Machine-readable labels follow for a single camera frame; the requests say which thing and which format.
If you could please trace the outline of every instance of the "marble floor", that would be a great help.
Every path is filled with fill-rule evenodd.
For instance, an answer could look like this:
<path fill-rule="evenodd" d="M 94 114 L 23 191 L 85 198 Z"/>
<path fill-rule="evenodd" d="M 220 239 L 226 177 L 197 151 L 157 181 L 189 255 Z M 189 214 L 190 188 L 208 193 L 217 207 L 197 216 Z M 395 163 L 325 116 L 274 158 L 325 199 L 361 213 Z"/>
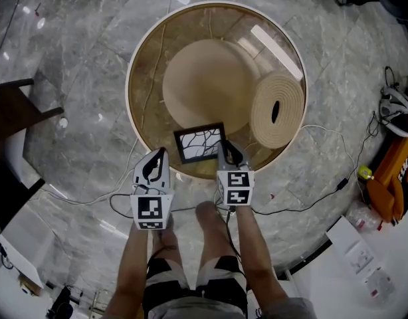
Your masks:
<path fill-rule="evenodd" d="M 0 41 L 16 1 L 0 0 Z M 339 8 L 333 0 L 231 1 L 257 8 L 283 25 L 308 71 L 305 124 L 342 132 L 356 160 L 377 110 L 383 67 L 390 65 L 398 77 L 408 75 L 403 28 L 376 3 Z M 25 140 L 24 157 L 47 181 L 48 190 L 90 201 L 112 190 L 125 170 L 136 139 L 124 102 L 128 61 L 142 35 L 165 14 L 167 3 L 20 0 L 1 51 L 0 82 L 33 77 L 33 102 L 41 110 L 65 109 L 64 115 L 29 129 Z M 173 1 L 173 8 L 180 6 Z M 359 162 L 369 163 L 382 140 L 383 134 L 368 140 Z M 129 167 L 144 154 L 138 144 Z M 351 170 L 341 137 L 303 129 L 276 164 L 256 175 L 253 204 L 264 212 L 306 207 L 334 190 Z M 175 208 L 211 199 L 215 190 L 214 182 L 181 181 L 174 175 L 172 182 Z M 128 184 L 123 191 L 130 190 Z M 351 179 L 341 192 L 308 211 L 257 215 L 274 266 L 292 266 L 324 242 L 324 231 L 358 194 Z M 131 220 L 113 212 L 107 200 L 71 205 L 40 193 L 28 207 L 60 239 L 52 281 L 90 290 L 114 288 Z M 193 211 L 177 212 L 174 219 L 185 271 L 194 285 L 203 237 Z M 231 231 L 237 242 L 235 221 Z"/>

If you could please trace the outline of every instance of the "beige circular board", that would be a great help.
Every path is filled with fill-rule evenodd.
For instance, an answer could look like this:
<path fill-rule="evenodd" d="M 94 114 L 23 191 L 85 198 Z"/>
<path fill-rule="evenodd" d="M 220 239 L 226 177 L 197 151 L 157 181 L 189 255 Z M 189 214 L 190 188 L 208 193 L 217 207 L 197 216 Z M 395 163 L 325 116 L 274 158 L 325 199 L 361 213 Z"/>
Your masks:
<path fill-rule="evenodd" d="M 289 76 L 271 73 L 256 87 L 250 121 L 253 136 L 266 148 L 281 148 L 294 137 L 303 112 L 300 84 Z"/>
<path fill-rule="evenodd" d="M 232 134 L 249 122 L 258 68 L 240 46 L 206 39 L 181 49 L 163 78 L 163 98 L 183 128 L 222 122 Z"/>

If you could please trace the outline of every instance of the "rolled mat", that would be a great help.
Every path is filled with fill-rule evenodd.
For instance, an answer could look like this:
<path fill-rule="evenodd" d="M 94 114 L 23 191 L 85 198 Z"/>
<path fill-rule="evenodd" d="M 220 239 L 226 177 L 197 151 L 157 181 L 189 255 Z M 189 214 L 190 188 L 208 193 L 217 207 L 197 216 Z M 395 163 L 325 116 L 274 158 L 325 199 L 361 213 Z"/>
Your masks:
<path fill-rule="evenodd" d="M 294 137 L 303 118 L 304 93 L 300 84 L 281 74 L 270 74 L 256 86 L 251 107 L 251 131 L 269 149 L 281 148 Z"/>

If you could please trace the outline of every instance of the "black and white shorts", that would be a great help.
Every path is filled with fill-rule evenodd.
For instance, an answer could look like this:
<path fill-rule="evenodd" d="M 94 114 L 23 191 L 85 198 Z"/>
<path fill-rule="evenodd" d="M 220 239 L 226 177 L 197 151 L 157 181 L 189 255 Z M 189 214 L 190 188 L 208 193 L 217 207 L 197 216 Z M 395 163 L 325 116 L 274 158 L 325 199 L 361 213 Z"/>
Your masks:
<path fill-rule="evenodd" d="M 142 306 L 148 312 L 171 300 L 198 296 L 238 307 L 247 315 L 247 280 L 237 257 L 210 260 L 197 276 L 195 290 L 189 288 L 182 266 L 169 259 L 152 259 L 148 264 Z"/>

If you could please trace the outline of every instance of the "black picture frame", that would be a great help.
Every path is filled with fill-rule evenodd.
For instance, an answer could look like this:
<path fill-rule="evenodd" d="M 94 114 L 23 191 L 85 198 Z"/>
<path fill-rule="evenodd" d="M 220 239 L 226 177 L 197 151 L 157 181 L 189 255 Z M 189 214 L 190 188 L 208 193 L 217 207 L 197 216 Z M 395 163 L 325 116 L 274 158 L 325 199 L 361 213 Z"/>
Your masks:
<path fill-rule="evenodd" d="M 225 128 L 223 127 L 223 123 L 214 123 L 214 124 L 208 124 L 204 126 L 196 126 L 194 128 L 188 128 L 188 129 L 183 129 L 183 130 L 178 130 L 174 131 L 173 135 L 175 136 L 175 141 L 176 141 L 176 146 L 177 150 L 179 152 L 180 160 L 183 164 L 187 163 L 194 163 L 198 161 L 206 161 L 206 160 L 213 160 L 217 158 L 217 152 L 212 155 L 203 155 L 203 156 L 196 156 L 192 158 L 186 158 L 184 151 L 184 147 L 182 145 L 182 140 L 181 137 L 184 135 L 189 135 L 189 134 L 196 134 L 197 132 L 204 132 L 204 131 L 209 131 L 209 130 L 219 130 L 220 131 L 220 141 L 223 142 L 226 139 L 225 137 Z"/>

